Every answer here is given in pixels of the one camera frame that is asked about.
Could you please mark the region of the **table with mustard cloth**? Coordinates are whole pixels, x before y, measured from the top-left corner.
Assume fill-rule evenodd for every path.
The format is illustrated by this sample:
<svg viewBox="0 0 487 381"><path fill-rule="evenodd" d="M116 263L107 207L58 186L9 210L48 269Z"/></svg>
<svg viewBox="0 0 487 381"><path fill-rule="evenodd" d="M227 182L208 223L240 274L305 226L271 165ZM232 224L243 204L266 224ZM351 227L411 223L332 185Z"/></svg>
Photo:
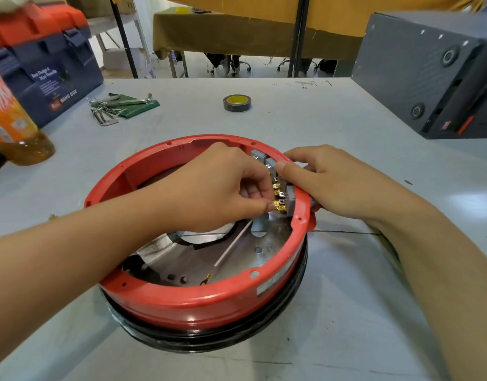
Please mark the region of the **table with mustard cloth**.
<svg viewBox="0 0 487 381"><path fill-rule="evenodd" d="M153 50L290 57L294 23L246 18L223 13L154 15ZM355 60L362 38L307 28L302 57Z"/></svg>

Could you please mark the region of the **black office chair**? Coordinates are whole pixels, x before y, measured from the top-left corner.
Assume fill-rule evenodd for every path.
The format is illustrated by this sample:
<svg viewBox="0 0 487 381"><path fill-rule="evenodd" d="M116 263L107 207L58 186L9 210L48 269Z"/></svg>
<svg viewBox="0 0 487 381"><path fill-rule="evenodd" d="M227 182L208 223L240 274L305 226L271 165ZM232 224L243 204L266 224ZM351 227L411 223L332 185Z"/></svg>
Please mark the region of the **black office chair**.
<svg viewBox="0 0 487 381"><path fill-rule="evenodd" d="M281 71L281 68L286 66L286 64L290 63L291 59L289 58L284 58L281 63L277 66L277 71ZM309 58L302 58L298 62L298 76L300 78L305 78L307 77L307 73L310 69L310 65L314 64L314 73L317 72L319 65L318 63L314 62L313 59Z"/></svg>
<svg viewBox="0 0 487 381"><path fill-rule="evenodd" d="M207 73L211 77L219 74L218 69L222 68L223 77L230 76L237 78L240 76L241 67L244 66L247 74L252 72L252 68L246 61L241 61L238 55L224 55L215 53L204 53L207 58Z"/></svg>

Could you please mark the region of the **set of silver hex keys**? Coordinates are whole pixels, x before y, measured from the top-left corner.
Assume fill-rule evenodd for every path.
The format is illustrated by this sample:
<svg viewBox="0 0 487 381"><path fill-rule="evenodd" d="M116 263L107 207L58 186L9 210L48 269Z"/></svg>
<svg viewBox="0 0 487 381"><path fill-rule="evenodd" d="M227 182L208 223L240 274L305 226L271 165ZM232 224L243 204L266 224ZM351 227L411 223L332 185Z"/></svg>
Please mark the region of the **set of silver hex keys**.
<svg viewBox="0 0 487 381"><path fill-rule="evenodd" d="M95 117L100 126L111 126L119 123L120 120L127 120L117 116L115 112L109 110L105 105L107 102L118 99L119 97L120 94L110 93L108 94L108 97L104 99L88 99L90 111L92 112L92 115Z"/></svg>

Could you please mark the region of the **person's left hand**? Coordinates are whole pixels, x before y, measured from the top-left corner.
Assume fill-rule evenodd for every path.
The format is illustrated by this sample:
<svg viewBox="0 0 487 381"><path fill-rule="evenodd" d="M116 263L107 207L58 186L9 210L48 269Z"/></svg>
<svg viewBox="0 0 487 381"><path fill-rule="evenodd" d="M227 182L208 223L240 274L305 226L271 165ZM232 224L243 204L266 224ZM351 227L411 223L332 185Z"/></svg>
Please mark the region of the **person's left hand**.
<svg viewBox="0 0 487 381"><path fill-rule="evenodd" d="M166 230L208 232L242 219L240 198L274 200L264 164L222 142L154 184Z"/></svg>

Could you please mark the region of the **black metal pole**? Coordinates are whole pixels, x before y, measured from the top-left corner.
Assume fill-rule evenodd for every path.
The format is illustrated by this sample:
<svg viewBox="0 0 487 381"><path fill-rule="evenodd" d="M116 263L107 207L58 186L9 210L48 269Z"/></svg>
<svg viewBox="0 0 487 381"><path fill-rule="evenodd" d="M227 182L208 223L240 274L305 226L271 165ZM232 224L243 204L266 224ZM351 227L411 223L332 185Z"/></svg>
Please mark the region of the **black metal pole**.
<svg viewBox="0 0 487 381"><path fill-rule="evenodd" d="M298 77L310 0L298 0L287 77Z"/></svg>
<svg viewBox="0 0 487 381"><path fill-rule="evenodd" d="M127 56L127 60L128 60L128 63L129 63L129 67L130 67L132 76L133 76L134 79L138 79L139 78L139 75L138 75L138 72L137 72L137 69L136 69L136 66L135 66L135 63L134 63L134 59L133 59L133 56L132 56L131 48L130 48L129 43L128 43L126 31L125 31L125 28L124 28L124 23L122 22L121 15L120 15L120 10L118 8L118 5L114 2L114 0L109 0L109 2L110 2L110 5L111 5L111 8L112 8L112 11L113 11L113 16L115 18L115 21L116 21L116 24L117 24L119 33L120 33L120 37L121 37L122 43L124 45L125 53L126 53L126 56Z"/></svg>

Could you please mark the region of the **person's right forearm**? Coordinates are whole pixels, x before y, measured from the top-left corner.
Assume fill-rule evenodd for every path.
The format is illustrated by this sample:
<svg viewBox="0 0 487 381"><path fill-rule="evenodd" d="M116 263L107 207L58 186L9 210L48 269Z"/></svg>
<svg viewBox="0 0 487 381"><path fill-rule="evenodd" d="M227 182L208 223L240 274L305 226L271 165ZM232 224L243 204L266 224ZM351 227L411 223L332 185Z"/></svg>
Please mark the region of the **person's right forearm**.
<svg viewBox="0 0 487 381"><path fill-rule="evenodd" d="M487 256L402 186L377 190L368 219L392 243L453 380L487 381Z"/></svg>

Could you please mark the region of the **red round cooker housing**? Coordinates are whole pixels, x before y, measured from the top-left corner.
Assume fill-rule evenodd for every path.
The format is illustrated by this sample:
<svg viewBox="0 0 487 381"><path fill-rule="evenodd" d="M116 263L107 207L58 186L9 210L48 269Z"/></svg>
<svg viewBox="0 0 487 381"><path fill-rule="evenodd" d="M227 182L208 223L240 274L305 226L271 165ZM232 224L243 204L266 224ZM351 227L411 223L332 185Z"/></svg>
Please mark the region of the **red round cooker housing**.
<svg viewBox="0 0 487 381"><path fill-rule="evenodd" d="M89 192L85 207L143 189L167 177L215 142L238 147L250 155L257 149L276 161L287 160L274 147L258 140L226 134L192 135L148 147L121 161ZM292 232L286 243L259 268L247 269L220 282L208 278L195 287L170 287L145 282L123 272L120 264L99 288L132 316L146 323L175 330L213 329L242 319L271 300L292 273L305 236L316 226L307 193L295 189Z"/></svg>

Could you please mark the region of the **grey switch with brass terminals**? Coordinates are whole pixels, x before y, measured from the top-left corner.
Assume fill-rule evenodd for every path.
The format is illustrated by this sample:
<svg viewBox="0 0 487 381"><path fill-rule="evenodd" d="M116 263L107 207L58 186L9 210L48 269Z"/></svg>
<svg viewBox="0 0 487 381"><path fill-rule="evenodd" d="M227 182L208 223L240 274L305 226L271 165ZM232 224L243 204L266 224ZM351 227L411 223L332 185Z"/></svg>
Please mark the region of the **grey switch with brass terminals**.
<svg viewBox="0 0 487 381"><path fill-rule="evenodd" d="M278 172L276 171L277 161L270 155L257 149L251 150L250 155L254 159L263 163L270 173L274 192L274 206L276 211L279 211L281 214L288 217L292 217L295 211L296 203L294 186L279 176Z"/></svg>

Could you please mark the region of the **white metal frame shelf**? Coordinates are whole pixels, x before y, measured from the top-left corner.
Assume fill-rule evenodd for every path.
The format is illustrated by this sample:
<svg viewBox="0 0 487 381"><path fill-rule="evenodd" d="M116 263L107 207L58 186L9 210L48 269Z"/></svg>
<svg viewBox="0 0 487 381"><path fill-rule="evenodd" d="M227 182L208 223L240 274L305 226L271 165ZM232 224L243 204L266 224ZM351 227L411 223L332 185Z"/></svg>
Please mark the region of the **white metal frame shelf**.
<svg viewBox="0 0 487 381"><path fill-rule="evenodd" d="M120 19L123 26L131 22L134 23L141 41L140 47L132 46L131 39L127 35L125 36L131 49L131 57L137 69L138 77L156 78L151 53L148 50L138 14L123 14L120 15ZM103 77L105 79L132 78L133 74L124 46L119 45L109 34L109 31L118 29L115 17L87 18L87 21L92 35L89 43Z"/></svg>

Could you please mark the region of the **person's right hand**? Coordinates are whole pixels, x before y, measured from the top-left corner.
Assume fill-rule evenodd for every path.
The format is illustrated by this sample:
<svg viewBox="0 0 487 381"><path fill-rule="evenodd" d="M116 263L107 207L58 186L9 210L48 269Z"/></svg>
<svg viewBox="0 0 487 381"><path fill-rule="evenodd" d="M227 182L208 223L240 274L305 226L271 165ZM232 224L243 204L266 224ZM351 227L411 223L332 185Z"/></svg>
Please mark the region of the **person's right hand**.
<svg viewBox="0 0 487 381"><path fill-rule="evenodd" d="M399 197L400 185L339 148L297 147L285 155L299 166L316 168L321 195L311 197L336 215L373 224L387 215L391 201Z"/></svg>

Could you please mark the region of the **black tape roll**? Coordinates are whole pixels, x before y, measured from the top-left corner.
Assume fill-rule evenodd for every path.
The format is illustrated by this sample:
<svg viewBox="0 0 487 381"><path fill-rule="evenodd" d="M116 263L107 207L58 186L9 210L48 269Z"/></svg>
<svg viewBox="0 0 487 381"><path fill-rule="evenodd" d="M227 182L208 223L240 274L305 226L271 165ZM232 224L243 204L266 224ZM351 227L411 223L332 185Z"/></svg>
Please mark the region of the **black tape roll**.
<svg viewBox="0 0 487 381"><path fill-rule="evenodd" d="M232 113L242 113L252 108L252 99L247 95L233 94L224 97L223 108Z"/></svg>

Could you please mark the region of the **hanging mustard cloth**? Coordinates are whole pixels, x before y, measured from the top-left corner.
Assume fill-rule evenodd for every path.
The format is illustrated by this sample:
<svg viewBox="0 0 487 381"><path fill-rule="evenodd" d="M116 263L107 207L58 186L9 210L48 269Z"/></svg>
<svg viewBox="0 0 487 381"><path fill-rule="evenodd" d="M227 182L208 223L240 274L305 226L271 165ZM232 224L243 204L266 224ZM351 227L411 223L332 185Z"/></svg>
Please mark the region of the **hanging mustard cloth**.
<svg viewBox="0 0 487 381"><path fill-rule="evenodd" d="M168 0L212 12L294 23L298 0ZM310 0L306 25L315 30L362 37L370 15L394 11L481 11L487 0Z"/></svg>

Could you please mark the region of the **silver metal inner plate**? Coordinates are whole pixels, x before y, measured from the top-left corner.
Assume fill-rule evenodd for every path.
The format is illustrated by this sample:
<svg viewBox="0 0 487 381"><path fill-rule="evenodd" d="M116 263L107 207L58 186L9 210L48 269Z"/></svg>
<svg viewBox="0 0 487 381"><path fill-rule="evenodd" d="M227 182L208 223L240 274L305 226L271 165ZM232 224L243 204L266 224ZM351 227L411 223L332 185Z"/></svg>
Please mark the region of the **silver metal inner plate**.
<svg viewBox="0 0 487 381"><path fill-rule="evenodd" d="M195 287L206 278L220 282L259 268L291 235L291 218L278 212L256 223L240 220L206 233L174 231L147 243L121 264L132 277L170 287Z"/></svg>

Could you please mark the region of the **person's left forearm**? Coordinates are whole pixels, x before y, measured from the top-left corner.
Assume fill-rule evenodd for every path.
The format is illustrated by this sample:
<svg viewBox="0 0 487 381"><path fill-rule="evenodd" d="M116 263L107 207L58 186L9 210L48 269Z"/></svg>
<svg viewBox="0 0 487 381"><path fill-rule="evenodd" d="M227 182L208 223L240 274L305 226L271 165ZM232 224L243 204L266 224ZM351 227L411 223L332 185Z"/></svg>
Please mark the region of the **person's left forearm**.
<svg viewBox="0 0 487 381"><path fill-rule="evenodd" d="M158 183L0 237L0 363L160 233Z"/></svg>

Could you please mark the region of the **grey metal equipment box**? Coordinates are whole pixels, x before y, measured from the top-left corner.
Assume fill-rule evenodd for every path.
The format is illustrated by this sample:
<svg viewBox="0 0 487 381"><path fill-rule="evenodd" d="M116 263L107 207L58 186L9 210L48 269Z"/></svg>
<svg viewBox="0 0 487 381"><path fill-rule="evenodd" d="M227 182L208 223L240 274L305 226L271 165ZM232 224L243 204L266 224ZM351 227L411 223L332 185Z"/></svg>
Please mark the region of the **grey metal equipment box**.
<svg viewBox="0 0 487 381"><path fill-rule="evenodd" d="M487 139L487 12L374 12L351 78L425 139Z"/></svg>

